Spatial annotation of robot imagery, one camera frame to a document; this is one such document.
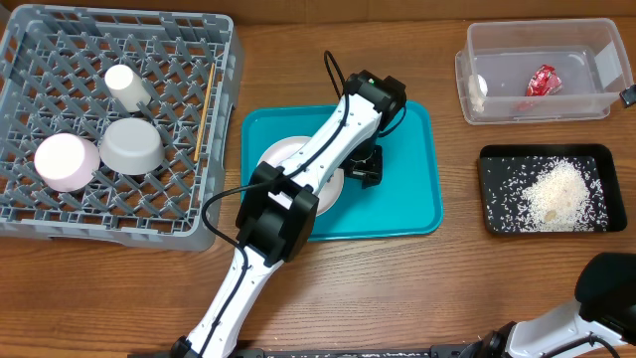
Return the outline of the large white plate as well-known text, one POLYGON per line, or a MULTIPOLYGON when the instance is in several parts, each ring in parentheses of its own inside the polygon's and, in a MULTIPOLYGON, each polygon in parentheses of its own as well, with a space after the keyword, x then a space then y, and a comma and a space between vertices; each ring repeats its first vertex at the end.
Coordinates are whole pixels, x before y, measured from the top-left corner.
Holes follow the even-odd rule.
MULTIPOLYGON (((283 160, 300 149, 309 139, 309 136, 283 138, 269 146, 260 156, 258 162, 265 161, 271 166, 277 167, 283 160)), ((338 168, 318 193, 318 216, 327 212, 337 202, 342 193, 344 182, 344 171, 338 168)))

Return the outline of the red snack wrapper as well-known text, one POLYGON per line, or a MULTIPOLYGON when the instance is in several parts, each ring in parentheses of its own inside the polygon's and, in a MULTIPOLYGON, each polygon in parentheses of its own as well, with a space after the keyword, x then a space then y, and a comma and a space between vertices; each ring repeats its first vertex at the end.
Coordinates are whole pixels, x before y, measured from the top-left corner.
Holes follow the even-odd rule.
POLYGON ((550 65, 541 65, 529 80, 526 96, 551 95, 562 88, 562 80, 556 74, 556 69, 550 65))

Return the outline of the white napkin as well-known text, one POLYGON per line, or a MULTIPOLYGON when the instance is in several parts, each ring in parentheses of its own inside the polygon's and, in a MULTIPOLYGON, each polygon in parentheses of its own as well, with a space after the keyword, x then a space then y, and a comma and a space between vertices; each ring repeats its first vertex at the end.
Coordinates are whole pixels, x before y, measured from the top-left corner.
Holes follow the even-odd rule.
POLYGON ((468 78, 468 91, 471 106, 476 112, 483 112, 488 93, 488 85, 480 75, 471 75, 468 78))

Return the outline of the wooden chopstick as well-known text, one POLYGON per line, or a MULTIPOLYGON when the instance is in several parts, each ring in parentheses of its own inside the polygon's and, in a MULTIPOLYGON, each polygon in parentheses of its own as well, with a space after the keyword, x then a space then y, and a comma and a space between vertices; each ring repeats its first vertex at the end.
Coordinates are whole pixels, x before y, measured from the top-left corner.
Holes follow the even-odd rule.
POLYGON ((211 100, 211 96, 212 96, 215 68, 216 68, 216 64, 215 63, 211 63, 209 76, 208 76, 207 87, 206 87, 206 92, 205 92, 205 97, 204 97, 203 108, 202 108, 202 111, 201 111, 201 118, 200 118, 200 124, 199 124, 199 128, 198 128, 198 136, 197 136, 196 148, 195 148, 195 152, 194 152, 194 162, 195 163, 199 162, 200 156, 201 156, 203 138, 204 138, 204 134, 205 134, 206 117, 207 117, 207 112, 208 112, 208 109, 209 109, 209 106, 210 106, 210 100, 211 100))

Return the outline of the grey bowl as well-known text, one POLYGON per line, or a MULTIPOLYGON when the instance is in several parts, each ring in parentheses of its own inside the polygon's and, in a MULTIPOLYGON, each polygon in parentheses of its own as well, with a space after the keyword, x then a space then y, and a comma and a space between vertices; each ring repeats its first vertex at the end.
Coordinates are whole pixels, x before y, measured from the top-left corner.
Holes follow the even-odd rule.
POLYGON ((113 122, 99 145, 101 161, 125 175, 142 175, 159 167, 165 149, 158 130, 148 121, 129 117, 113 122))

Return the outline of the white cup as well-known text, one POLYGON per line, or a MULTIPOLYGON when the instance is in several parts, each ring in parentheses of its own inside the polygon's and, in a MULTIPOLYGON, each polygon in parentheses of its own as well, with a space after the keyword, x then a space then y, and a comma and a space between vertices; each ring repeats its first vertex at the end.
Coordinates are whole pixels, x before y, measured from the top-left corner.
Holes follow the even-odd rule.
POLYGON ((110 67, 105 72, 104 80, 111 95, 118 99, 128 112, 139 111, 139 102, 147 105, 151 100, 141 77, 126 65, 110 67))

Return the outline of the grey plastic dish rack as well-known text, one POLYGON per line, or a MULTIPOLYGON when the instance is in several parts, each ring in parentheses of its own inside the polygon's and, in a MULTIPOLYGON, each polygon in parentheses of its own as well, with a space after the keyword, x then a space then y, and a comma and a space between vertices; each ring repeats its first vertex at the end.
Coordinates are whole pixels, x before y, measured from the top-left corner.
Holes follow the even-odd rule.
POLYGON ((22 5, 1 40, 1 233, 25 239, 100 240, 128 247, 203 251, 219 217, 224 151, 244 51, 222 14, 22 5), (201 156, 194 162, 211 63, 216 64, 201 156), (100 143, 126 116, 105 84, 130 67, 151 95, 140 115, 166 156, 125 175, 100 167, 73 193, 51 189, 34 164, 38 146, 67 132, 100 143))

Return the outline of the white pink bowl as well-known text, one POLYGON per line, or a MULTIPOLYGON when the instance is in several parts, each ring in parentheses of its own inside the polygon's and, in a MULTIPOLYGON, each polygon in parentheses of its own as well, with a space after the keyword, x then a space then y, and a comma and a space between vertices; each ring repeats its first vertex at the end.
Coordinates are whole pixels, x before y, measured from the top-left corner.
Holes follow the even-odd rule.
POLYGON ((97 147, 90 141, 70 133, 46 138, 37 148, 34 164, 44 182, 58 192, 74 192, 93 179, 99 168, 97 147))

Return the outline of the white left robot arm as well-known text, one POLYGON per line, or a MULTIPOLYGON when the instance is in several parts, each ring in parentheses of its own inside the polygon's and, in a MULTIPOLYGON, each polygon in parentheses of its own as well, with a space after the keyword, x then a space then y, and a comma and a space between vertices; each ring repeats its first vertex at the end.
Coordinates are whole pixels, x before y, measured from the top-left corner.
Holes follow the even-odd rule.
POLYGON ((376 138, 405 107, 405 86, 367 71, 343 83, 328 120, 280 164, 260 162, 243 194, 232 264, 208 311, 180 337, 172 357, 228 357, 239 331, 266 282, 289 263, 312 233, 319 194, 344 164, 368 159, 376 138))

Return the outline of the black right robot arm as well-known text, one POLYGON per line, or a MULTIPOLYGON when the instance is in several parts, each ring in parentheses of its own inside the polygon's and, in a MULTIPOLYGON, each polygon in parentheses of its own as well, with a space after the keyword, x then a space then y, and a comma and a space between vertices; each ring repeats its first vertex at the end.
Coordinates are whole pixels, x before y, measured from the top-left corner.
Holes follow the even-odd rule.
MULTIPOLYGON (((602 144, 484 147, 478 173, 493 234, 610 233, 627 226, 610 150, 602 144)), ((583 269, 572 300, 510 322, 462 357, 575 357, 635 342, 635 257, 601 253, 583 269)))

